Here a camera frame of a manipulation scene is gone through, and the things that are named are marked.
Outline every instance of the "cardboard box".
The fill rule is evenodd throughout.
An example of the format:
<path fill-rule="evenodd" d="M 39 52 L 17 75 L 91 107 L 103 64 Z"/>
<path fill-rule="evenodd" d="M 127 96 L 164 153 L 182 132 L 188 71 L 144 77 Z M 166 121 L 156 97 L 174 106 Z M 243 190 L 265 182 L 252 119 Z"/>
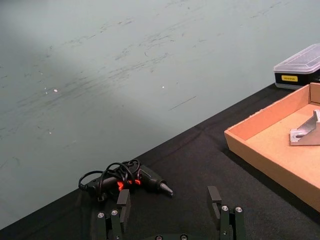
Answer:
<path fill-rule="evenodd" d="M 306 85 L 225 132 L 232 152 L 320 212 L 320 145 L 290 146 L 296 129 L 320 109 L 320 83 Z"/>

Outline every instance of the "black table cloth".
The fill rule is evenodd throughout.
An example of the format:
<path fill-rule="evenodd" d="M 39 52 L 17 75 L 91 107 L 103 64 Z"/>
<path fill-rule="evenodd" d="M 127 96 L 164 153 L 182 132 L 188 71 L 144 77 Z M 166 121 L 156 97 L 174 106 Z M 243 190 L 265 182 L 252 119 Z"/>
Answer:
<path fill-rule="evenodd" d="M 139 156 L 168 182 L 174 197 L 143 189 L 131 194 L 125 239 L 159 233 L 217 236 L 207 186 L 217 186 L 225 204 L 243 207 L 247 239 L 320 239 L 320 214 L 232 153 L 224 137 L 225 129 L 290 92 L 271 85 Z M 78 179 L 73 181 L 76 187 Z M 87 193 L 77 189 L 2 229 L 0 239 L 89 240 L 92 206 Z"/>

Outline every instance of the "cable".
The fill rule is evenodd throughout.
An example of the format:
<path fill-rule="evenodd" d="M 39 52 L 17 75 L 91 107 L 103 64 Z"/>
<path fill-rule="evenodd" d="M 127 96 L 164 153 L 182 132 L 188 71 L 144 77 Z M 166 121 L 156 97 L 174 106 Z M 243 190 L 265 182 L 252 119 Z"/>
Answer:
<path fill-rule="evenodd" d="M 134 170 L 130 170 L 133 166 L 136 165 L 136 168 Z M 104 171 L 100 170 L 95 170 L 95 171 L 90 171 L 83 175 L 78 182 L 78 187 L 79 189 L 83 191 L 88 191 L 87 185 L 83 185 L 81 182 L 84 178 L 88 177 L 89 175 L 92 174 L 101 174 L 100 180 L 98 183 L 98 188 L 97 188 L 97 197 L 98 200 L 103 200 L 103 191 L 102 191 L 102 182 L 105 179 L 105 176 L 112 176 L 117 178 L 119 181 L 123 182 L 125 186 L 131 185 L 135 186 L 135 173 L 139 170 L 140 168 L 140 161 L 138 159 L 133 159 L 130 161 L 124 161 L 124 162 L 114 162 L 110 164 Z"/>
<path fill-rule="evenodd" d="M 78 187 L 79 189 L 83 190 L 83 191 L 87 191 L 87 185 L 83 185 L 81 182 L 83 179 L 85 179 L 86 177 L 92 175 L 92 174 L 102 174 L 102 171 L 99 170 L 95 170 L 95 171 L 90 171 L 87 172 L 85 175 L 83 175 L 82 177 L 80 177 L 79 182 L 78 182 Z"/>

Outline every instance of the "yellow label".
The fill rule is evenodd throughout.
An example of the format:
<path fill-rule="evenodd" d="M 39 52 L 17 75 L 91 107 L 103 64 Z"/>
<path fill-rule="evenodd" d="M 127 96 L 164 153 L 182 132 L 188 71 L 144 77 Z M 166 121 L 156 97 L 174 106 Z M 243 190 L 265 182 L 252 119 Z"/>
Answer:
<path fill-rule="evenodd" d="M 282 75 L 281 79 L 282 81 L 286 81 L 286 82 L 298 82 L 297 76 Z"/>

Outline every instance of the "bolt head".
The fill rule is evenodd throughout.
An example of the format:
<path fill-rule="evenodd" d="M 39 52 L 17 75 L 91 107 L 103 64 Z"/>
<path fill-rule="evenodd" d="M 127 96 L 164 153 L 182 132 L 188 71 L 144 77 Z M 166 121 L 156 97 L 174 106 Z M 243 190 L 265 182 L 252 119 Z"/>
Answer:
<path fill-rule="evenodd" d="M 118 214 L 118 211 L 117 210 L 113 210 L 112 212 L 111 212 L 111 215 L 112 216 L 115 216 L 115 215 L 117 215 Z"/>
<path fill-rule="evenodd" d="M 102 219 L 104 216 L 105 216 L 105 214 L 103 212 L 98 213 L 98 218 Z"/>
<path fill-rule="evenodd" d="M 188 236 L 185 235 L 185 234 L 182 234 L 182 235 L 180 236 L 180 240 L 188 240 Z"/>
<path fill-rule="evenodd" d="M 228 208 L 227 206 L 225 206 L 225 205 L 222 206 L 221 209 L 222 209 L 223 211 L 228 211 L 228 210 L 229 210 L 229 208 Z"/>
<path fill-rule="evenodd" d="M 243 211 L 242 208 L 239 207 L 239 206 L 237 206 L 237 207 L 235 208 L 235 210 L 236 210 L 238 213 L 241 213 L 241 212 Z"/>

